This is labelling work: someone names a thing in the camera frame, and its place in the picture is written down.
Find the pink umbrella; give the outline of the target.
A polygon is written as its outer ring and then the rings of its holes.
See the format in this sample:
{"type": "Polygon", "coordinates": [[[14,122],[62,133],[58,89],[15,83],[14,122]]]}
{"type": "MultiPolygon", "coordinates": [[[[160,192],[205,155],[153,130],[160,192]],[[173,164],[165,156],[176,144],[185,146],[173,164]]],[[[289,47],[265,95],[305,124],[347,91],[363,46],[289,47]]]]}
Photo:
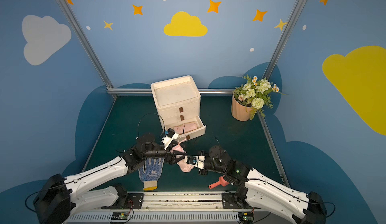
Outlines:
{"type": "MultiPolygon", "coordinates": [[[[186,140],[187,140],[186,136],[179,137],[178,138],[178,144],[176,146],[172,147],[170,152],[172,154],[177,153],[177,152],[185,153],[183,147],[181,146],[181,143],[186,141],[186,140]]],[[[177,164],[180,167],[181,171],[182,172],[186,172],[186,173],[190,172],[194,168],[194,166],[192,166],[190,164],[187,164],[185,162],[185,158],[184,157],[182,157],[182,160],[178,161],[177,164]]]]}
{"type": "Polygon", "coordinates": [[[181,135],[181,134],[189,133],[193,130],[196,130],[197,128],[198,126],[195,122],[187,122],[173,127],[173,130],[175,131],[175,133],[181,135]]]}

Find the white three-drawer cabinet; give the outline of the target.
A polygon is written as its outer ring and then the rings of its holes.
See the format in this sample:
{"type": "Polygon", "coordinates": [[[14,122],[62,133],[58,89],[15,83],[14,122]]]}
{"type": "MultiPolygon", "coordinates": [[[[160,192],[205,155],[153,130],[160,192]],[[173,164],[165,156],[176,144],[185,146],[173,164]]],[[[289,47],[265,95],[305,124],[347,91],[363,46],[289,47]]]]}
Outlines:
{"type": "Polygon", "coordinates": [[[196,130],[181,135],[191,140],[206,133],[206,126],[200,119],[201,95],[192,76],[152,83],[151,91],[164,130],[195,122],[196,130]]]}

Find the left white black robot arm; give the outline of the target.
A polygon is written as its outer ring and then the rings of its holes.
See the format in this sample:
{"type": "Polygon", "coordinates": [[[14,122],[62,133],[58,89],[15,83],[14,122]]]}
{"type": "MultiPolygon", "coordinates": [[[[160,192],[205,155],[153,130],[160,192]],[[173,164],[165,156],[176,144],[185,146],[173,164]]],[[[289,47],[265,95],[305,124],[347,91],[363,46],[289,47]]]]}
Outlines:
{"type": "Polygon", "coordinates": [[[96,187],[137,171],[150,159],[164,158],[171,164],[177,163],[185,154],[173,151],[173,147],[179,146],[182,140],[183,137],[169,130],[159,145],[155,136],[147,133],[107,163],[67,177],[51,176],[33,200],[39,223],[62,224],[73,215],[96,208],[131,208],[133,205],[123,186],[116,184],[102,190],[96,187]]]}

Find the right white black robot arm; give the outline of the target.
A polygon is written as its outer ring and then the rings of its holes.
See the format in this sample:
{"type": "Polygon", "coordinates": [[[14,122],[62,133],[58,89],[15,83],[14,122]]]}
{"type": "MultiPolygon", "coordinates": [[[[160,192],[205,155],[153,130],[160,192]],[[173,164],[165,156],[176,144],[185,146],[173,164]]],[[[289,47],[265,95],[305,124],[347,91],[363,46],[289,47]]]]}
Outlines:
{"type": "Polygon", "coordinates": [[[187,157],[186,162],[197,167],[201,174],[209,171],[220,173],[226,182],[236,186],[233,197],[239,207],[266,210],[292,224],[326,223],[327,209],[319,194],[288,188],[233,160],[220,146],[213,146],[208,153],[187,157]]]}

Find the pink plastic scoop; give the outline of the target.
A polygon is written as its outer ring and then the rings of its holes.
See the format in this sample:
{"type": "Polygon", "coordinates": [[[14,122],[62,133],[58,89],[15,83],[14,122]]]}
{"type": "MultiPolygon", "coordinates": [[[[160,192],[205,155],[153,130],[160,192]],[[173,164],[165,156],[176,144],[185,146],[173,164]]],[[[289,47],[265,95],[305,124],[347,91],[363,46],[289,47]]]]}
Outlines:
{"type": "Polygon", "coordinates": [[[218,187],[218,186],[223,186],[223,187],[225,187],[225,186],[227,186],[227,185],[229,185],[229,184],[230,184],[230,183],[229,183],[228,181],[225,180],[224,176],[220,176],[217,182],[215,182],[215,183],[209,185],[209,189],[214,189],[214,188],[216,188],[216,187],[218,187]]]}

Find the blue dotted work glove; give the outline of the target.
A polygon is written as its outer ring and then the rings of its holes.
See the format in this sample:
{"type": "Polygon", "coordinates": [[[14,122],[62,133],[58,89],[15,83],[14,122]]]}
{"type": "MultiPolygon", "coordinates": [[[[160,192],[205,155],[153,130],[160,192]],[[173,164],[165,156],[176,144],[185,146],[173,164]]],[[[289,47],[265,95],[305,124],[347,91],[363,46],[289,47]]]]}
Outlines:
{"type": "Polygon", "coordinates": [[[144,191],[157,189],[157,182],[161,178],[163,165],[164,158],[146,159],[144,165],[138,169],[144,191]]]}

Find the peach pot with flowers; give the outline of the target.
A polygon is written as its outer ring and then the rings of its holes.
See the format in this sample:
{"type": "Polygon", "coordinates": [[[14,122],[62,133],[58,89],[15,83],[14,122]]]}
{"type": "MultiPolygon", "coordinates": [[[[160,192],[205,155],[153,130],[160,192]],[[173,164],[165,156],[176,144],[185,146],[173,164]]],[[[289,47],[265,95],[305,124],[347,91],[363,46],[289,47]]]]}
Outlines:
{"type": "Polygon", "coordinates": [[[281,93],[279,86],[266,78],[248,75],[243,78],[246,83],[235,88],[232,94],[232,116],[238,121],[253,120],[257,113],[264,117],[263,108],[273,108],[270,95],[281,93]]]}

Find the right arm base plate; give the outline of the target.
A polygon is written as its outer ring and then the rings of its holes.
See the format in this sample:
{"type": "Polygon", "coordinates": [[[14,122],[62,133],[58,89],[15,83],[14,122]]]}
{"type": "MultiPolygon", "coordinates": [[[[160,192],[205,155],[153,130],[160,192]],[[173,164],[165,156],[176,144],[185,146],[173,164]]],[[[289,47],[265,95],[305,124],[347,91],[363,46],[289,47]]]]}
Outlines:
{"type": "Polygon", "coordinates": [[[253,209],[245,200],[236,197],[233,192],[223,192],[221,199],[223,209],[253,209]]]}

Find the aluminium front rail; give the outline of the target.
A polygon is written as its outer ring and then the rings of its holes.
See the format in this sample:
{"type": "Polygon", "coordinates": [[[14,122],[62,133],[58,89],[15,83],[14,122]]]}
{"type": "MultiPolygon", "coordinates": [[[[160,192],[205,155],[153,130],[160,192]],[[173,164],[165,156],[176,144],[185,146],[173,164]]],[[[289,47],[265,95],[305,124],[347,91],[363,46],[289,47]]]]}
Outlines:
{"type": "Polygon", "coordinates": [[[221,193],[219,192],[155,192],[145,193],[142,208],[150,207],[156,210],[214,210],[222,207],[221,193]]]}

